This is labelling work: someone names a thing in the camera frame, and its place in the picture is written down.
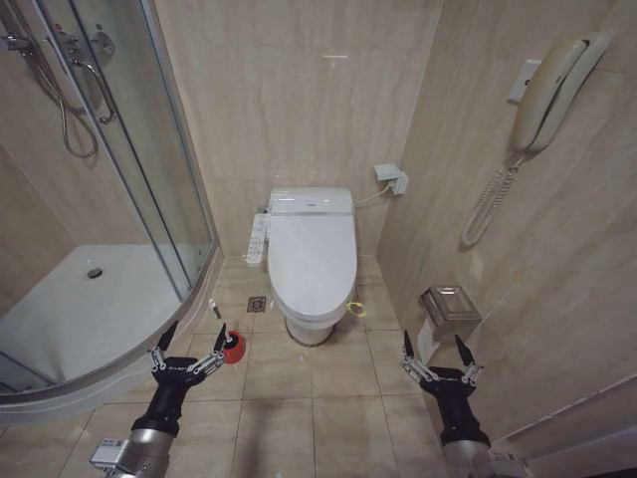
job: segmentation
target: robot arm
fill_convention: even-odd
[[[152,376],[157,390],[146,410],[138,418],[127,440],[106,438],[91,457],[91,464],[110,478],[161,478],[169,462],[172,441],[179,433],[181,406],[190,387],[214,373],[224,363],[239,361],[245,341],[236,332],[226,333],[224,324],[212,352],[198,360],[189,357],[164,358],[176,323],[150,350]]]
[[[465,370],[441,366],[428,367],[414,357],[409,335],[405,331],[402,367],[420,387],[438,402],[444,429],[440,434],[443,455],[450,476],[525,478],[524,465],[510,453],[491,449],[489,437],[480,429],[469,404],[478,377],[484,370],[477,365],[469,348],[456,336],[456,346]]]

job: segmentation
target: telephone handset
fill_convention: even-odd
[[[578,39],[562,40],[546,54],[520,102],[511,133],[509,160],[496,171],[462,231],[462,244],[472,247],[483,236],[511,187],[526,154],[542,151],[555,135],[580,87],[610,44],[610,37],[590,33]]]

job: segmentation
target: floor drain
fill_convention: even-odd
[[[89,270],[89,272],[87,272],[87,277],[89,279],[96,279],[103,273],[104,273],[104,269],[102,269],[101,267],[93,267],[92,269]]]
[[[266,296],[249,298],[247,312],[266,312]]]

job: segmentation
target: yellow tag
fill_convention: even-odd
[[[355,317],[363,318],[367,315],[360,302],[348,302],[345,304],[347,311]]]

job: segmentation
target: white toilet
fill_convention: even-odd
[[[273,189],[268,268],[290,335],[305,346],[325,342],[354,293],[356,240],[349,189]]]

